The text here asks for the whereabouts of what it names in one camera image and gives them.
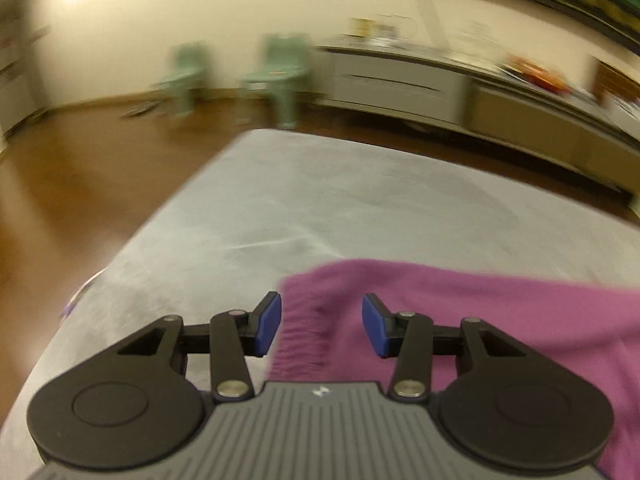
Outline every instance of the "bed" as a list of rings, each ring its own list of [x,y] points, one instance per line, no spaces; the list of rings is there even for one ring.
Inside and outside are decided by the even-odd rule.
[[[251,310],[285,276],[338,258],[640,285],[640,230],[513,180],[385,148],[254,130],[148,220],[56,333],[0,433],[0,470],[42,464],[26,428],[45,382],[165,314]],[[250,358],[256,385],[268,357]],[[188,378],[205,388],[207,357]]]

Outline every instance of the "logo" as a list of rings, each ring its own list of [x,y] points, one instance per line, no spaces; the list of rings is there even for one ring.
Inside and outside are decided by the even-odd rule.
[[[326,397],[327,395],[329,395],[331,393],[331,390],[326,386],[319,386],[311,390],[311,393],[314,394],[316,397],[320,397],[322,399],[323,397]]]

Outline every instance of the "purple cloth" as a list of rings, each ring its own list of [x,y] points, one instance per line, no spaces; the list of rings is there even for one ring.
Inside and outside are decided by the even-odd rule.
[[[467,274],[415,264],[345,260],[287,278],[282,332],[270,379],[379,381],[394,360],[373,353],[361,304],[375,292],[392,312],[436,324],[481,317],[596,384],[616,416],[599,467],[614,480],[640,478],[640,292]],[[436,357],[432,387],[455,378],[452,358]]]

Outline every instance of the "green plastic chair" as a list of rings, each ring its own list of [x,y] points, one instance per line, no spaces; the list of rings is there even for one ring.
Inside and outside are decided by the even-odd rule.
[[[295,92],[302,90],[310,75],[306,36],[281,37],[270,34],[264,40],[262,67],[242,79],[239,122],[248,122],[246,100],[251,92],[265,92],[273,100],[279,128],[296,126]]]
[[[191,91],[206,88],[207,47],[202,42],[180,44],[174,47],[172,62],[172,72],[158,86],[174,101],[176,115],[184,117],[193,112]]]

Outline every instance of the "brown floor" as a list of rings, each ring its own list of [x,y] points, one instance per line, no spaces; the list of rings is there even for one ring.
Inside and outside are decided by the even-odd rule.
[[[202,164],[246,127],[231,101],[177,121],[128,107],[62,112],[24,126],[0,161],[0,421],[60,323],[74,291],[104,267]],[[273,126],[256,103],[251,127]],[[640,225],[629,196],[530,156],[401,121],[303,107],[298,130],[388,146],[508,176]]]

